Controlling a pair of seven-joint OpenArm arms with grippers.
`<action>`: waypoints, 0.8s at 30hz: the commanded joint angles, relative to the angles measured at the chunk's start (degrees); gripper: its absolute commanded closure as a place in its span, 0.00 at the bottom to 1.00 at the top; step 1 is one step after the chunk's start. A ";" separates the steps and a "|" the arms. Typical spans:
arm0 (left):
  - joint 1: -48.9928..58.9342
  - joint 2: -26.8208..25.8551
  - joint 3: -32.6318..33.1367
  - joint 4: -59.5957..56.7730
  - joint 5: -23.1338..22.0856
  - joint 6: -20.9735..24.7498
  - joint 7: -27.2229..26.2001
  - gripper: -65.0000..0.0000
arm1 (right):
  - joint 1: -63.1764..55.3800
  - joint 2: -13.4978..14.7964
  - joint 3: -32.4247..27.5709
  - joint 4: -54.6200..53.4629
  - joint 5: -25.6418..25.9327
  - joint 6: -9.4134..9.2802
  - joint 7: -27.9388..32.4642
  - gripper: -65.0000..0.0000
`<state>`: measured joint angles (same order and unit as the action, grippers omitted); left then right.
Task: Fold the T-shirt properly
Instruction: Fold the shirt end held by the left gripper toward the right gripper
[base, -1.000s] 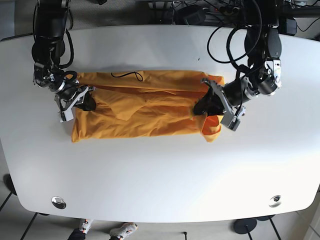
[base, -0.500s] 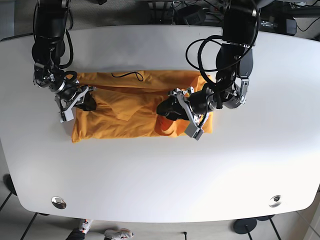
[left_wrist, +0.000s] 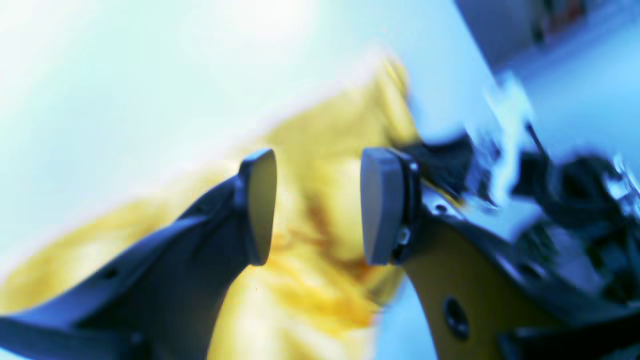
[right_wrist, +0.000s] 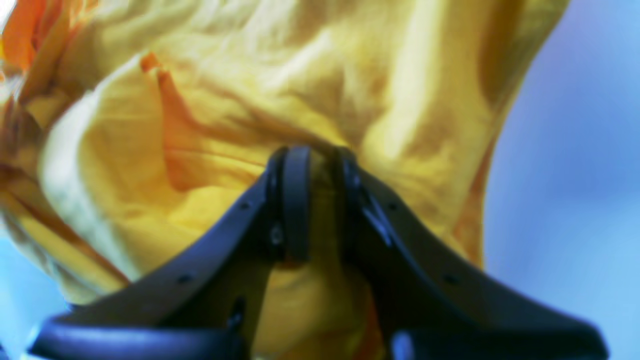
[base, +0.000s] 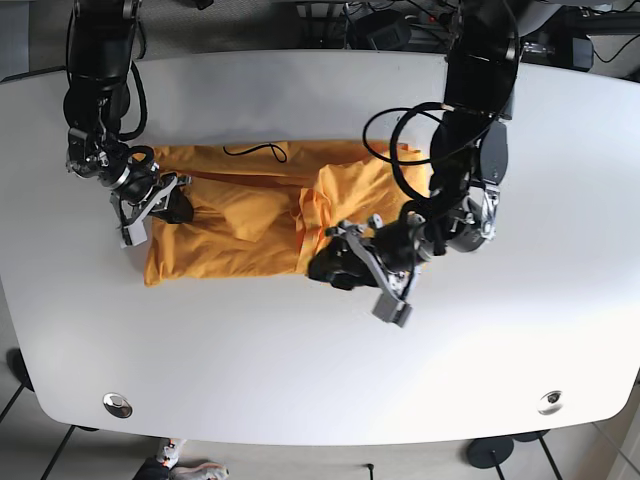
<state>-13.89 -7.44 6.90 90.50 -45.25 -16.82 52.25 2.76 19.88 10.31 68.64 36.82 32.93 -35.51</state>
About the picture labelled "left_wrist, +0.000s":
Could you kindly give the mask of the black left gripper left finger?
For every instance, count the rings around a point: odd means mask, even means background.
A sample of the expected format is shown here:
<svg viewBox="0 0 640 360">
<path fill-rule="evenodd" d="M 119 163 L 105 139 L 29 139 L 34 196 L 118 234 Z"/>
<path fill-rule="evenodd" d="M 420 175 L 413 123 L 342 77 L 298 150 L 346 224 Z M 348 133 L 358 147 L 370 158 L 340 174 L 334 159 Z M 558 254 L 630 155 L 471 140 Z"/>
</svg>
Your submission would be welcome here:
<svg viewBox="0 0 640 360">
<path fill-rule="evenodd" d="M 277 160 L 238 172 L 176 221 L 139 240 L 78 285 L 1 317 L 1 347 L 32 360 L 203 360 L 227 291 L 267 262 Z"/>
</svg>

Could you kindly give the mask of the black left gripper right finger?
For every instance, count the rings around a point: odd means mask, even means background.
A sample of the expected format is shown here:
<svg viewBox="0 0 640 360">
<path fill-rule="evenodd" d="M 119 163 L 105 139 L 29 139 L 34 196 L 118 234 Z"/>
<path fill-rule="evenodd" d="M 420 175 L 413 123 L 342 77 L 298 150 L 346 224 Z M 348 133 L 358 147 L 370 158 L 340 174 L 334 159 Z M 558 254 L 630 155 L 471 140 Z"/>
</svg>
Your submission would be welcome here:
<svg viewBox="0 0 640 360">
<path fill-rule="evenodd" d="M 464 215 L 421 173 L 414 157 L 368 148 L 361 209 L 370 264 L 393 264 L 414 285 L 439 360 L 637 360 L 639 301 L 585 292 L 521 253 L 527 230 L 503 239 Z"/>
</svg>

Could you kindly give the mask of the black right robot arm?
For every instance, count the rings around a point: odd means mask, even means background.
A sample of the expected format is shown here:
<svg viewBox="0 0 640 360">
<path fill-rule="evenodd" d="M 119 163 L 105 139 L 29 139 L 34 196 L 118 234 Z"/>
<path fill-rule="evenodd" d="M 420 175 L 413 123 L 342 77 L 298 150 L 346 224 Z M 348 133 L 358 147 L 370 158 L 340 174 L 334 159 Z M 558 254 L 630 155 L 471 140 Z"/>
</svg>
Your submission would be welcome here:
<svg viewBox="0 0 640 360">
<path fill-rule="evenodd" d="M 579 152 L 559 162 L 535 132 L 535 112 L 518 77 L 508 73 L 484 92 L 493 114 L 441 145 L 410 145 L 422 177 L 455 204 L 485 212 L 514 199 L 537 203 L 539 227 L 526 230 L 520 253 L 565 276 L 578 289 L 621 304 L 639 301 L 639 187 L 620 157 Z"/>
</svg>

